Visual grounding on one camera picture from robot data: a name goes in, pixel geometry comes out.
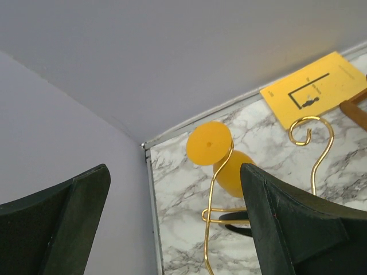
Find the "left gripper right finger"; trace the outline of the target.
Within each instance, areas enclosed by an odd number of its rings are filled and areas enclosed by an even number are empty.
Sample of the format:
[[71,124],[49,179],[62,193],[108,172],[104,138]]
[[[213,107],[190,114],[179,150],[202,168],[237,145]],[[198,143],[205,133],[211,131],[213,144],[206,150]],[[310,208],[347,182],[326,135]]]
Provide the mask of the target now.
[[292,186],[253,164],[240,169],[262,274],[366,274],[366,211]]

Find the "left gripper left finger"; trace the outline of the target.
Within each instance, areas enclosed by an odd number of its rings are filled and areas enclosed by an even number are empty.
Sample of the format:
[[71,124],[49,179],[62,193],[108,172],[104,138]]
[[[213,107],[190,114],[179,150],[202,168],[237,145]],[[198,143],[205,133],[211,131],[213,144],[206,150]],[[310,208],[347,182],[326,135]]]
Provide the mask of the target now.
[[1,205],[1,274],[84,274],[110,189],[100,164]]

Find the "orange plastic wine glass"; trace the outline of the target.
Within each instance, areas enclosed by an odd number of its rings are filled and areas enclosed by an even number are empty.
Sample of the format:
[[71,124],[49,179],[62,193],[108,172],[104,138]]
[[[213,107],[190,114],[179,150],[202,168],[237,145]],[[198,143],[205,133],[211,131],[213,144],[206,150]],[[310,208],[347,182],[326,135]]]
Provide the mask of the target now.
[[232,134],[222,122],[211,121],[198,126],[186,143],[188,158],[199,166],[212,166],[218,172],[216,182],[230,196],[243,197],[240,167],[255,162],[245,153],[232,148]]

